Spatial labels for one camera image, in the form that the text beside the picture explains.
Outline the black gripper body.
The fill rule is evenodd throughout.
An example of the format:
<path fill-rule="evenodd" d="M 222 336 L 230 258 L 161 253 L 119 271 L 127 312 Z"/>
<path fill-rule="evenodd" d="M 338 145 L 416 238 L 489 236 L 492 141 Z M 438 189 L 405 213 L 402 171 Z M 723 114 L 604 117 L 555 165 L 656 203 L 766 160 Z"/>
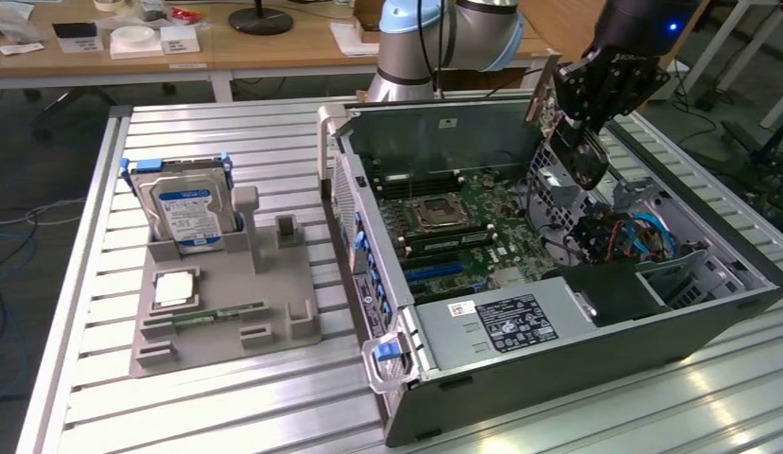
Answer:
<path fill-rule="evenodd" d="M 605 71 L 617 63 L 661 69 L 700 5 L 701 1 L 607 1 L 580 65 L 588 71 Z"/>

